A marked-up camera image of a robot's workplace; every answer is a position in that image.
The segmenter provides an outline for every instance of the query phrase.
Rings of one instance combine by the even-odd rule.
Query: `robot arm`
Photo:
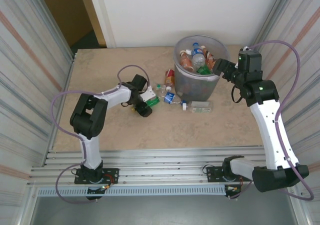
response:
[[[135,75],[131,82],[123,82],[115,88],[104,91],[101,95],[81,94],[70,118],[73,130],[83,139],[81,146],[82,158],[81,173],[85,180],[98,183],[102,178],[103,161],[99,149],[99,134],[105,123],[107,110],[127,103],[142,116],[148,117],[152,109],[146,101],[155,97],[151,87],[142,93],[147,80],[140,75]]]
[[[223,162],[226,177],[241,175],[253,180],[260,192],[266,192],[294,186],[300,180],[293,172],[280,145],[275,123],[279,124],[282,140],[291,162],[295,165],[300,175],[305,178],[309,175],[306,165],[300,165],[294,154],[288,136],[279,116],[275,121],[275,114],[280,106],[276,86],[271,80],[263,80],[261,70],[261,54],[253,50],[239,52],[238,63],[218,59],[213,67],[213,73],[228,82],[232,82],[240,90],[240,96],[258,124],[265,150],[266,166],[257,166],[241,156],[226,158]]]

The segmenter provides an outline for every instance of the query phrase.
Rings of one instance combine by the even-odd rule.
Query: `white cap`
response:
[[[186,49],[186,54],[191,55],[192,51],[190,49]]]
[[[186,53],[186,54],[187,54],[186,50],[181,50],[181,51],[180,51],[180,57],[181,57],[181,54],[182,54],[182,53]]]

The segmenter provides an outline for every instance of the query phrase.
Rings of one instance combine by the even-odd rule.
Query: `beige table surface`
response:
[[[241,47],[229,46],[235,62]],[[118,84],[117,72],[125,65],[136,64],[146,69],[151,83],[163,83],[165,71],[174,68],[173,47],[82,49],[76,55],[68,90],[102,92]],[[137,68],[125,69],[120,77],[131,81]],[[262,145],[257,123],[245,101],[231,100],[233,85],[220,79],[210,100],[213,112],[182,111],[178,105],[158,103],[152,114],[140,117],[130,107],[117,105],[106,113],[99,135],[100,150],[135,150],[168,148],[206,148]],[[78,94],[68,94],[60,125],[70,132],[69,119],[78,101]],[[58,131],[55,151],[80,151],[77,138]]]

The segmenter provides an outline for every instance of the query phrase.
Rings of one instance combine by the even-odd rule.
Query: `orange bottle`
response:
[[[179,63],[188,72],[192,73],[194,71],[194,67],[192,66],[192,61],[188,57],[187,52],[184,50],[182,50],[180,52],[180,62]]]
[[[175,85],[175,71],[169,69],[165,72],[165,80],[164,80],[165,90],[170,92]]]
[[[216,63],[216,59],[215,57],[206,49],[205,46],[201,46],[202,50],[203,50],[203,54],[205,57],[205,63],[206,66],[208,67],[208,69],[210,69],[210,71],[214,68],[214,65]]]

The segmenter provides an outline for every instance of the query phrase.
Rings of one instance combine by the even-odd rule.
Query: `transparent trash bin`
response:
[[[174,88],[175,93],[182,99],[189,101],[206,101],[213,93],[219,76],[200,75],[185,70],[180,64],[180,51],[192,49],[193,43],[199,43],[216,59],[230,59],[229,51],[220,41],[209,36],[188,36],[181,39],[175,46],[173,51],[174,59]]]

